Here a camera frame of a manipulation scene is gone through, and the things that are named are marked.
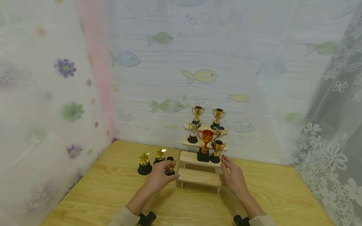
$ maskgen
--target wall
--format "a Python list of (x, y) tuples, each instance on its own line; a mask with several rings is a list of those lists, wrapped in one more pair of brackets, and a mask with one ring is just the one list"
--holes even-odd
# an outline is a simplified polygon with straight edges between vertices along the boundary
[[(191, 108), (205, 108), (204, 124), (212, 123), (212, 108), (222, 108), (228, 155), (277, 164), (288, 164), (317, 82), (351, 18), (339, 14), (348, 5), (343, 0), (105, 5), (110, 52), (118, 57), (111, 73), (120, 138), (184, 148)], [(208, 70), (205, 77), (199, 70)], [(150, 100), (160, 109), (151, 112)]]

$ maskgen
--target stand step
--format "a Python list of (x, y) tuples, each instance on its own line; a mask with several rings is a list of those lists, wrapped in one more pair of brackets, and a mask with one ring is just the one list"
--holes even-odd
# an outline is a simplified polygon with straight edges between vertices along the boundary
[(224, 176), (222, 174), (185, 168), (179, 168), (178, 174), (180, 174), (178, 180), (181, 182), (201, 184), (211, 187), (226, 187)]
[(197, 166), (221, 167), (221, 161), (216, 164), (212, 162), (197, 161), (197, 153), (195, 152), (181, 152), (180, 161), (183, 163), (188, 163)]
[[(198, 129), (198, 131), (203, 131), (203, 130), (205, 130), (205, 129), (209, 129), (209, 130), (212, 131), (212, 129), (210, 128), (211, 124), (206, 124), (206, 123), (204, 124), (204, 123), (202, 122), (200, 128)], [(185, 123), (185, 130), (190, 131), (189, 122), (186, 122), (186, 123)], [(226, 133), (224, 134), (224, 136), (227, 136), (228, 134), (229, 134), (229, 131), (226, 131)]]
[[(182, 140), (182, 145), (183, 146), (189, 146), (189, 147), (195, 147), (195, 148), (202, 148), (203, 147), (204, 142), (202, 140), (200, 140), (200, 138), (198, 138), (198, 141), (195, 144), (191, 144), (189, 141), (187, 141), (187, 138), (189, 138), (189, 137), (186, 136), (186, 137), (183, 138), (183, 140)], [(207, 144), (207, 147), (210, 150), (213, 150), (213, 148), (211, 147), (211, 142)], [(221, 151), (222, 152), (227, 152), (227, 144), (225, 145), (224, 149), (221, 150)]]

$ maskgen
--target green flower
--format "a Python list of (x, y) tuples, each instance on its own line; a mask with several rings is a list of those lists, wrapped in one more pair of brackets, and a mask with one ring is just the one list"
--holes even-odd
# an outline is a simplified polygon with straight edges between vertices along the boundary
[(75, 121), (82, 117), (84, 110), (82, 109), (82, 105), (77, 105), (75, 102), (70, 105), (65, 105), (62, 115), (65, 120)]

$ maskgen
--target sleeve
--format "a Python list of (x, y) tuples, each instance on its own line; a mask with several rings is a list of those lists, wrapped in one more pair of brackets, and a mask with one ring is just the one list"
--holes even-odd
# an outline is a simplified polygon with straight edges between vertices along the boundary
[(275, 226), (270, 216), (256, 216), (249, 221), (250, 226)]
[(133, 215), (126, 207), (123, 207), (108, 226), (137, 226), (139, 219), (140, 217)]

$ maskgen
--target person's right hand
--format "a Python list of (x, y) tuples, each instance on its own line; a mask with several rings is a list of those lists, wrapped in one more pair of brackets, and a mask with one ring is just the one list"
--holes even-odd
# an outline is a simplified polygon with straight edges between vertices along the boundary
[(244, 179), (243, 170), (225, 155), (221, 157), (221, 169), (226, 185), (232, 193), (239, 198), (250, 194)]

